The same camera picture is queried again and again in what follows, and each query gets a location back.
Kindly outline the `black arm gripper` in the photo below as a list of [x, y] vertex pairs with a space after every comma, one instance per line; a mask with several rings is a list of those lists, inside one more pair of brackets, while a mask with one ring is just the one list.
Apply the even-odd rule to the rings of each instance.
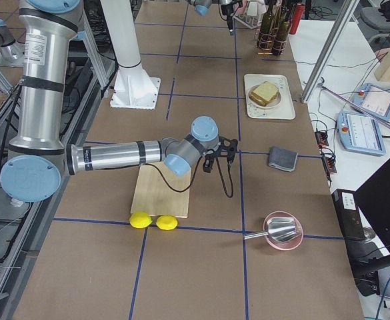
[[225, 16], [230, 35], [234, 35], [233, 16], [238, 8], [242, 8], [242, 0], [219, 0], [221, 14]]

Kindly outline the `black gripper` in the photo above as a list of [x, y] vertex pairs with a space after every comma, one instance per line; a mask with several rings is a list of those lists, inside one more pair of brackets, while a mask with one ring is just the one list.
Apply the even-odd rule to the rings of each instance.
[[225, 157], [228, 168], [231, 168], [237, 153], [238, 140], [219, 136], [219, 144], [215, 149], [209, 149], [204, 156], [203, 171], [210, 173], [217, 158]]

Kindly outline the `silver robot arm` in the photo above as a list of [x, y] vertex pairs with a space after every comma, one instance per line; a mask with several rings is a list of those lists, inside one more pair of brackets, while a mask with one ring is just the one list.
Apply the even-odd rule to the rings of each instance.
[[[187, 0], [187, 2], [194, 7], [195, 12], [200, 16], [205, 16], [213, 4], [212, 0]], [[233, 18], [236, 11], [243, 7], [243, 2], [240, 0], [218, 0], [217, 2], [219, 16], [226, 21], [230, 36], [233, 36], [235, 32]]]
[[[154, 109], [160, 78], [150, 77], [141, 64], [129, 1], [101, 1], [118, 66], [112, 107]], [[237, 152], [237, 140], [219, 135], [216, 122], [200, 116], [181, 141], [154, 141], [103, 146], [65, 146], [59, 139], [69, 43], [85, 29], [85, 47], [99, 81], [101, 58], [94, 58], [93, 36], [88, 34], [83, 1], [20, 1], [19, 19], [26, 27], [25, 58], [20, 81], [21, 111], [17, 135], [10, 140], [0, 184], [10, 197], [34, 203], [54, 194], [61, 177], [80, 171], [123, 169], [163, 162], [178, 177], [204, 158], [204, 172], [214, 161], [227, 158], [227, 170]], [[108, 86], [107, 76], [102, 84]]]

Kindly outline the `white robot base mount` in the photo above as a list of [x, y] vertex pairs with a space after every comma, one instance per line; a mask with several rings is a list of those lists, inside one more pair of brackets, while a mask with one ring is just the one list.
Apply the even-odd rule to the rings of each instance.
[[161, 80], [142, 66], [130, 2], [106, 0], [101, 6], [118, 64], [111, 106], [154, 109]]

